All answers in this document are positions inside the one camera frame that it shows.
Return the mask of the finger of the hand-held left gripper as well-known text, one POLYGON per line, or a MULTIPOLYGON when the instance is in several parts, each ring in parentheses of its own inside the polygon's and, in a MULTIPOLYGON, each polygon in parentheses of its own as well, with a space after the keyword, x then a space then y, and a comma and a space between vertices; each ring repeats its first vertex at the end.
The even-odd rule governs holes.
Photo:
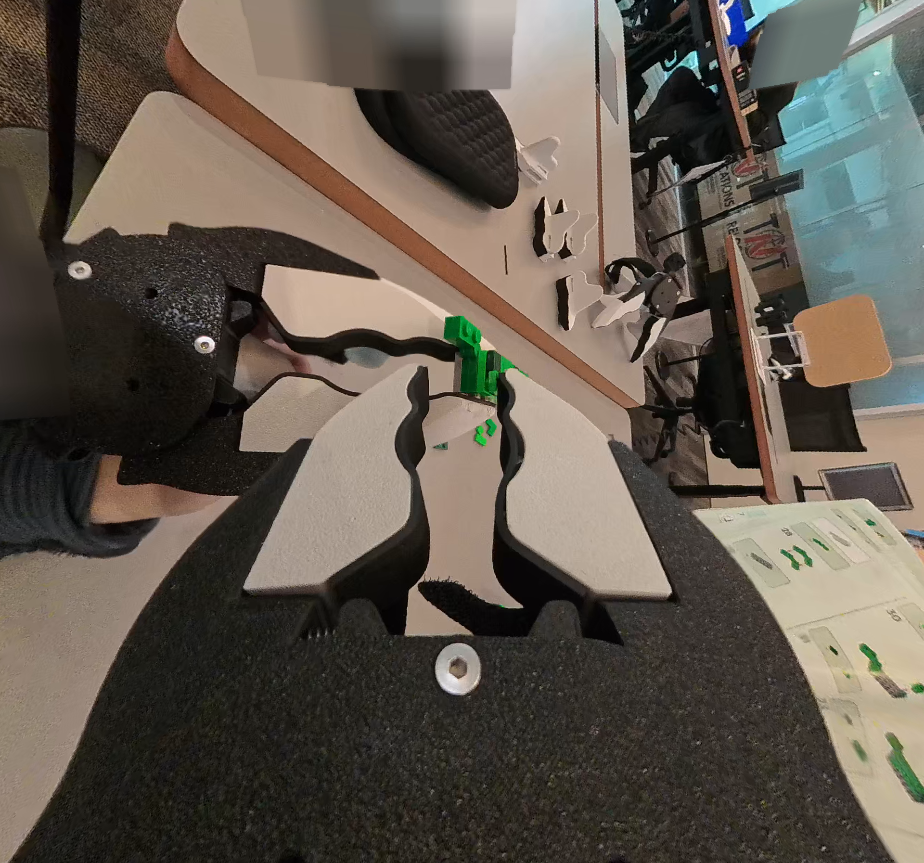
POLYGON ((382 278, 268 265, 254 335, 290 353, 343 363, 347 351, 373 349, 387 359, 426 356, 452 363, 446 309, 382 278))
MULTIPOLYGON (((238 450, 242 453, 283 453, 295 441, 313 439, 341 410, 359 402, 375 407, 384 402, 387 384, 398 374, 352 394, 319 376, 286 374, 268 384, 244 411, 238 450)), ((423 419, 424 441, 430 446, 448 443, 473 432, 495 413, 495 405, 461 393, 429 396, 423 419)))

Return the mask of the wooden board book stand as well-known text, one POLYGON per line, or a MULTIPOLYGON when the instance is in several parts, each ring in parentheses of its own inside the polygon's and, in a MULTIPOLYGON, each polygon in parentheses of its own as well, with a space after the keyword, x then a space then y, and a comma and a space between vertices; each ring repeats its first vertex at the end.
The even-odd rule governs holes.
POLYGON ((817 388, 887 375, 893 359, 873 300, 854 295, 798 312, 778 335, 752 333, 762 381, 801 377, 817 388))

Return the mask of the grey rectangular desk panel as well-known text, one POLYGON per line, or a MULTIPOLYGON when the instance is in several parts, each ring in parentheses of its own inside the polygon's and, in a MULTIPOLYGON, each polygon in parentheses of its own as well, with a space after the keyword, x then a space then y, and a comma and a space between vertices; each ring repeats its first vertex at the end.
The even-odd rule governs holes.
POLYGON ((620 123, 619 83, 617 59, 604 31, 600 0, 594 0, 596 90, 601 104, 606 107, 616 124, 620 123))

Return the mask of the cardboard box red letters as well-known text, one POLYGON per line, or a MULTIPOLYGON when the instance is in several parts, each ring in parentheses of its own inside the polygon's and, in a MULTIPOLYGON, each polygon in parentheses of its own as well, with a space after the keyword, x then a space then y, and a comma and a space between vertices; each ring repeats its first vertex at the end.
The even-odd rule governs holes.
POLYGON ((780 173, 775 152, 729 164, 697 185, 699 214, 708 218, 733 207, 740 210, 706 225, 697 234, 704 247, 708 272, 727 267, 725 239, 732 237, 760 293, 781 290, 803 281, 793 225, 785 197, 751 204, 750 187, 780 173))

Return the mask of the black metal frame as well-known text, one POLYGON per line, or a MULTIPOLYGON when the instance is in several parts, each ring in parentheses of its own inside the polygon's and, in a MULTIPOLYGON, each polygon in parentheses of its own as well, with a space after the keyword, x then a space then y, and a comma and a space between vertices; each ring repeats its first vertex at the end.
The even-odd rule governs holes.
POLYGON ((45 243, 64 232, 73 197, 82 0, 45 0, 48 193, 41 219, 45 243))

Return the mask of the green and grey brick assembly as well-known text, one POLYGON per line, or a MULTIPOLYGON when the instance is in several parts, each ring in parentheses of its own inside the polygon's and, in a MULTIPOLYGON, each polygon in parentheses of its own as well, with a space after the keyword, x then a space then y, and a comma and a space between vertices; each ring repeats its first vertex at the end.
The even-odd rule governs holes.
POLYGON ((497 406, 499 377, 514 370, 528 377, 512 361, 482 340, 480 329, 463 316, 445 318, 444 339, 456 348, 455 391, 497 406))

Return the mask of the person's left hand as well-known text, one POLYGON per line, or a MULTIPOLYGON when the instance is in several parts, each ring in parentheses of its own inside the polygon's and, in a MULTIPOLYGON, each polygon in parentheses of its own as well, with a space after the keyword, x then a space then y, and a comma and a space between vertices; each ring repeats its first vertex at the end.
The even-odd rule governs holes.
POLYGON ((104 455, 100 460, 88 511, 91 525, 191 515, 235 500, 233 496, 200 494, 160 484, 123 485, 118 481, 120 466, 118 456, 104 455))

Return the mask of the person's left forearm dark sleeve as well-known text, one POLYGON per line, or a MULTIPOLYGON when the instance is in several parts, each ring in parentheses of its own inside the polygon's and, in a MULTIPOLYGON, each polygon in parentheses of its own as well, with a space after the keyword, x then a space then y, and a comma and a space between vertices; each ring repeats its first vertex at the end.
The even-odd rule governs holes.
POLYGON ((90 522, 101 460, 98 453, 56 458, 22 423, 2 423, 1 556, 45 551, 107 558, 132 552, 158 520, 90 522))

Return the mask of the black and white idle gripper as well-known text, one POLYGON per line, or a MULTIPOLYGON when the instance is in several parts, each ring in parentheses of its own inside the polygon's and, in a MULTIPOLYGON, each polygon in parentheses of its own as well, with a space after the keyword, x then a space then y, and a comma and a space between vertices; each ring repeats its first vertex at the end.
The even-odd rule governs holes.
POLYGON ((617 258, 604 273, 612 290, 601 296, 602 310, 591 321, 595 329, 626 321, 635 338, 629 361, 639 361, 657 342, 673 318, 682 289, 679 272, 686 267, 681 253, 664 258, 661 268, 642 258, 617 258))

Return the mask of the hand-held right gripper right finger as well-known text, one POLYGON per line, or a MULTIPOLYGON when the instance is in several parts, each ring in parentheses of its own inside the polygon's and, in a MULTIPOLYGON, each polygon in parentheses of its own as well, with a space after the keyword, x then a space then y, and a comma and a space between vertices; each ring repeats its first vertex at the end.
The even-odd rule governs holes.
POLYGON ((498 381, 502 478, 492 563, 523 608, 563 600, 664 602, 673 594, 606 435, 575 407, 510 369, 498 381))

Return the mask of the grey framed monitor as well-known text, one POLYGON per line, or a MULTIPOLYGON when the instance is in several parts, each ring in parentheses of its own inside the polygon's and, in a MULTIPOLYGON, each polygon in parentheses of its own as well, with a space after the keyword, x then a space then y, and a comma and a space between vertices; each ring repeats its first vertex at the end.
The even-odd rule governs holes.
POLYGON ((915 507, 895 462, 822 468, 818 476, 832 501, 863 499, 883 512, 908 512, 915 507))

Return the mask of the brick instruction booklet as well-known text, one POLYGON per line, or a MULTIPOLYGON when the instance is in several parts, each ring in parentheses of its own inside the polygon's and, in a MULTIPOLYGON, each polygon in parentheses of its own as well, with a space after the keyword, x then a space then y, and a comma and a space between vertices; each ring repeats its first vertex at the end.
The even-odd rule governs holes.
POLYGON ((923 860, 923 566, 863 499, 700 509, 761 592, 895 861, 923 860))

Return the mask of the black office chair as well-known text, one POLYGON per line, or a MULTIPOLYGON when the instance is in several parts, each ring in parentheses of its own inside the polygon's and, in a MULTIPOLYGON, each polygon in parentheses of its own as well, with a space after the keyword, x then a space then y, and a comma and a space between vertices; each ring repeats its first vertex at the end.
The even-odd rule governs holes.
POLYGON ((733 153, 719 99, 683 66, 667 77, 645 114, 630 126, 629 144, 633 174, 656 172, 666 157, 687 172, 733 153))
POLYGON ((644 462, 653 464, 674 453, 680 421, 690 417, 708 434, 713 455, 740 468, 759 468, 757 433, 740 340, 726 320, 726 313, 734 310, 729 270, 708 275, 705 302, 712 331, 699 354, 687 358, 687 362, 699 364, 692 395, 671 397, 650 368, 644 369, 657 402, 643 409, 664 423, 653 455, 644 462))

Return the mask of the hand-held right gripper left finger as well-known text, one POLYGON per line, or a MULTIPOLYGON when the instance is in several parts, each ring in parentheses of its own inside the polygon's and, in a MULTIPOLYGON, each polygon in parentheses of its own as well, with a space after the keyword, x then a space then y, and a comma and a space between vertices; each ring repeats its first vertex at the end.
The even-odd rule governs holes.
POLYGON ((310 441, 297 441, 244 494, 249 502, 294 470, 244 580, 252 600, 311 599, 334 618, 368 600, 405 618, 430 557, 418 465, 430 411, 429 372, 407 365, 356 397, 310 441))

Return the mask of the white wedge plate black edge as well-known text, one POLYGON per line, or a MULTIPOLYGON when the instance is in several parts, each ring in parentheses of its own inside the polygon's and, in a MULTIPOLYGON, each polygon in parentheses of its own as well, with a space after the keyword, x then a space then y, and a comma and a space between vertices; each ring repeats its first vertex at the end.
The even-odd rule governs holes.
POLYGON ((554 233, 561 233, 562 240, 558 249, 552 256, 560 261, 572 261, 584 254, 588 241, 595 235, 598 228, 599 216, 595 212, 581 213, 579 210, 569 210, 565 201, 560 199, 557 203, 553 218, 563 216, 566 221, 573 223, 565 229, 564 222, 556 222, 554 233))
POLYGON ((557 319, 563 331, 570 331, 577 316, 588 307, 600 301, 604 289, 598 283, 589 282, 583 270, 560 277, 555 281, 557 319))
POLYGON ((560 138, 551 136, 529 145, 515 139, 514 144, 519 174, 531 186, 543 185, 558 166, 557 151, 561 145, 560 138))
POLYGON ((570 210, 552 211, 549 200, 541 197, 534 211, 532 246, 537 258, 549 262, 565 246, 567 231, 576 216, 570 210))

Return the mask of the scattered small loose bricks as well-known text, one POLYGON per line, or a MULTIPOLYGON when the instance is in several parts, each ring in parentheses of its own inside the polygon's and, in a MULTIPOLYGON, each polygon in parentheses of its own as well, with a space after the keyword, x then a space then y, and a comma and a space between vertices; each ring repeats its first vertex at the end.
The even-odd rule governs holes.
POLYGON ((441 418, 427 421, 423 433, 430 447, 447 451, 454 442, 472 441, 483 448, 499 430, 494 413, 484 418, 441 418))

